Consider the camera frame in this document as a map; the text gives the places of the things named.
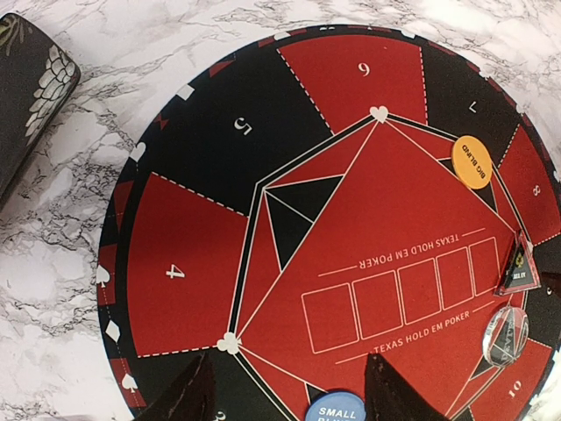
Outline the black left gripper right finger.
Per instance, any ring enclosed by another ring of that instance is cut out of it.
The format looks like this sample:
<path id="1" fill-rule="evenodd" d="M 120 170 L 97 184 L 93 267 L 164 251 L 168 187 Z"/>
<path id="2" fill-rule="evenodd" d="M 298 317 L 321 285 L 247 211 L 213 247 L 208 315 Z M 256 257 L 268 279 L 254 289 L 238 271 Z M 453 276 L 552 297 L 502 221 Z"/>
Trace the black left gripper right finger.
<path id="1" fill-rule="evenodd" d="M 447 420 L 380 354 L 367 356 L 366 420 Z"/>

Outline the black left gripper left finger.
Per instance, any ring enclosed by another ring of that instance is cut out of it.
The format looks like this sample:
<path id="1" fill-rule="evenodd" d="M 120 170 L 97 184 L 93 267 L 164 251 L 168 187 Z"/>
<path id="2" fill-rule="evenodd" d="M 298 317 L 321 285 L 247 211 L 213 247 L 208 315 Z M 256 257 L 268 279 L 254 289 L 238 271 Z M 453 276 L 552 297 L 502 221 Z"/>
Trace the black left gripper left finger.
<path id="1" fill-rule="evenodd" d="M 138 421 L 209 421 L 216 408 L 215 371 L 208 353 L 197 356 Z"/>

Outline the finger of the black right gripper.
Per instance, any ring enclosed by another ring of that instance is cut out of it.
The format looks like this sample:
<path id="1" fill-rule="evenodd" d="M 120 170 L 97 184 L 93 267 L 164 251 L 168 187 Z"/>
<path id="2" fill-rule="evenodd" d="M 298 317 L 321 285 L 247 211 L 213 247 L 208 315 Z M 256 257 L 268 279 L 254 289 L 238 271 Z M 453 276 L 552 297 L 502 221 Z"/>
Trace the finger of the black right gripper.
<path id="1" fill-rule="evenodd" d="M 541 271 L 540 290 L 548 296 L 561 298 L 561 274 L 557 272 Z"/>

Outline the triangular all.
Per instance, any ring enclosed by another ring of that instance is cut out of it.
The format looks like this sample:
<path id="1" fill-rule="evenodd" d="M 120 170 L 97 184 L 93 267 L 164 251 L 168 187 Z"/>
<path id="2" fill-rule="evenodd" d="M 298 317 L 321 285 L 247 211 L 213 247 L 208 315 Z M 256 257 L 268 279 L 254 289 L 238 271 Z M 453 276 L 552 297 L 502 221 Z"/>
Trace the triangular all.
<path id="1" fill-rule="evenodd" d="M 505 296 L 516 292 L 536 289 L 541 286 L 536 263 L 533 258 L 532 245 L 524 231 L 515 235 L 499 284 L 494 292 Z"/>

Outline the blue small blind button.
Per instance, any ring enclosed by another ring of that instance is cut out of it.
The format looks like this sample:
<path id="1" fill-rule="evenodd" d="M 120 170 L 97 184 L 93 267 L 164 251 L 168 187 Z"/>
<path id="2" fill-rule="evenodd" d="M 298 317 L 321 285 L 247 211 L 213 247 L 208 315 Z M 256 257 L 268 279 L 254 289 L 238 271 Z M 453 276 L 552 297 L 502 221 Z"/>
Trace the blue small blind button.
<path id="1" fill-rule="evenodd" d="M 365 421 L 365 404 L 357 395 L 335 391 L 318 397 L 308 408 L 305 421 Z"/>

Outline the orange big blind button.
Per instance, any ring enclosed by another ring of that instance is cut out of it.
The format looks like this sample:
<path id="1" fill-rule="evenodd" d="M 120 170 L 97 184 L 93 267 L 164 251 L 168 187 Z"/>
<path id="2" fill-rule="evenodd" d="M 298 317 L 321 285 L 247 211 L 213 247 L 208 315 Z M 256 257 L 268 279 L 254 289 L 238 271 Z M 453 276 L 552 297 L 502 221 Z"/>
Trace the orange big blind button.
<path id="1" fill-rule="evenodd" d="M 458 179 L 468 188 L 483 189 L 490 183 L 493 162 L 479 139 L 459 137 L 452 148 L 451 162 Z"/>

